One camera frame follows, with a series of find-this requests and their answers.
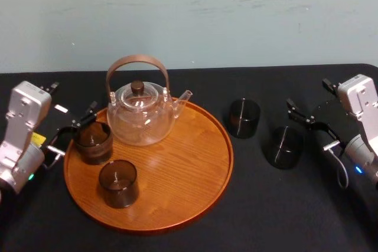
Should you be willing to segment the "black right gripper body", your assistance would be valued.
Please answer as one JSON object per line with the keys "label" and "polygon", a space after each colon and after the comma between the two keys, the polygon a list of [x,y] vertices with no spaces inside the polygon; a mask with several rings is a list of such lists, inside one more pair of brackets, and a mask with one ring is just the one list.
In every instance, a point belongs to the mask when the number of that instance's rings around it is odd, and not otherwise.
{"label": "black right gripper body", "polygon": [[346,113],[339,99],[321,103],[312,115],[315,119],[312,129],[328,133],[342,147],[346,147],[360,133],[357,122]]}

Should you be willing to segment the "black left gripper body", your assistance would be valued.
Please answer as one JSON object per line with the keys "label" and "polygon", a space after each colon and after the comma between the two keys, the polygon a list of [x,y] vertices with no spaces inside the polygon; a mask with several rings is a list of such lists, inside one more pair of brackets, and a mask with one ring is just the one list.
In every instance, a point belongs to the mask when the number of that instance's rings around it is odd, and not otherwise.
{"label": "black left gripper body", "polygon": [[76,128],[76,117],[68,108],[52,104],[47,116],[32,134],[32,143],[40,149],[53,146],[57,139]]}

